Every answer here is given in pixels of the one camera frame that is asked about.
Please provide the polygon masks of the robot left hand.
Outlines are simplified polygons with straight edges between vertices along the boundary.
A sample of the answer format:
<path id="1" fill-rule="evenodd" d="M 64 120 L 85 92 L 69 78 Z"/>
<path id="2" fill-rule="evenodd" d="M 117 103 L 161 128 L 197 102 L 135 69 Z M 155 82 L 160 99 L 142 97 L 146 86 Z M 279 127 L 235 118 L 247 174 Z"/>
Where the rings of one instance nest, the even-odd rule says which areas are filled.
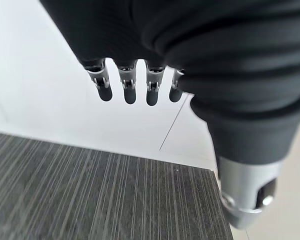
<path id="1" fill-rule="evenodd" d="M 174 68 L 170 100 L 190 106 L 211 135 L 229 223 L 246 229 L 273 201 L 300 125 L 300 0 L 43 0 L 90 75 L 112 96 L 106 58 L 128 104 L 136 64 L 146 64 L 146 101 L 158 101 Z"/>

